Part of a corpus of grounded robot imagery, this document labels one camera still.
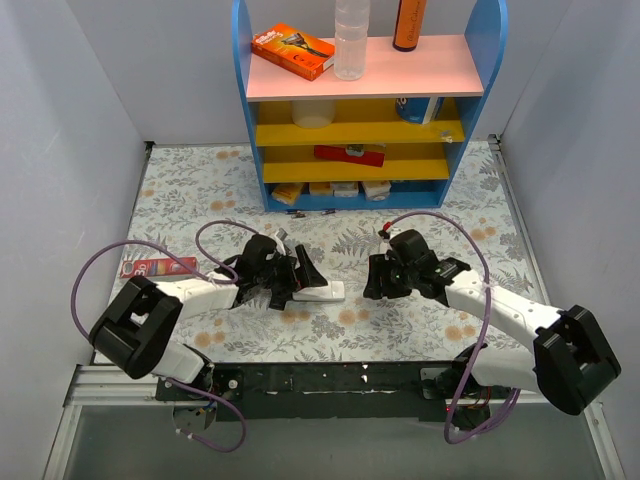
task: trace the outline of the white wall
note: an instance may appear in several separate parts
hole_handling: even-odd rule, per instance
[[[230,45],[232,0],[67,0],[145,140],[248,141]],[[509,0],[503,69],[476,128],[501,133],[570,0]],[[247,0],[255,31],[278,22],[334,33],[332,0]],[[462,33],[475,0],[430,0],[424,34]],[[397,2],[372,0],[369,32],[392,35]]]
[[[0,0],[0,478],[40,478],[77,362],[91,253],[126,234],[144,144],[64,0]],[[104,308],[115,259],[82,289]]]
[[[592,310],[622,364],[605,413],[640,472],[640,3],[573,1],[504,135],[554,304]]]

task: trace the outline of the plastic water bottle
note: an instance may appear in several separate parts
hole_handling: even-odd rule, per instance
[[[336,53],[333,71],[341,80],[364,74],[371,0],[336,0]]]

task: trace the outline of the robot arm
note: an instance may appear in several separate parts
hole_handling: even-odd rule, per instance
[[[415,230],[389,238],[384,250],[369,258],[365,297],[398,298],[416,289],[482,318],[486,285],[469,265],[454,258],[440,261]],[[539,391],[558,409],[578,415],[620,374],[620,364],[588,310],[574,306],[562,311],[497,286],[491,293],[491,324],[528,352],[485,347],[471,371],[478,385]],[[454,363],[464,367],[469,352]]]
[[[213,364],[200,352],[170,340],[180,319],[235,308],[264,289],[271,291],[269,307],[278,310],[289,300],[344,300],[344,284],[326,280],[304,246],[296,247],[297,257],[289,255],[282,243],[285,235],[254,235],[241,255],[226,260],[238,274],[236,284],[215,283],[226,279],[222,269],[211,273],[210,281],[154,283],[141,276],[131,278],[94,325],[89,341],[133,379],[151,373],[208,391]]]

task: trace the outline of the red object on shelf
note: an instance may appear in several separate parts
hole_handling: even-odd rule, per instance
[[[324,160],[381,167],[384,164],[385,148],[382,145],[315,145],[313,154]]]

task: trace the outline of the toothpaste tube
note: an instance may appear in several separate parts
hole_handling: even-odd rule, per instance
[[[198,268],[196,257],[182,257],[180,260],[194,269]],[[192,273],[172,258],[125,261],[120,269],[120,278],[131,278],[136,275],[142,275],[143,277],[169,277],[192,275]]]

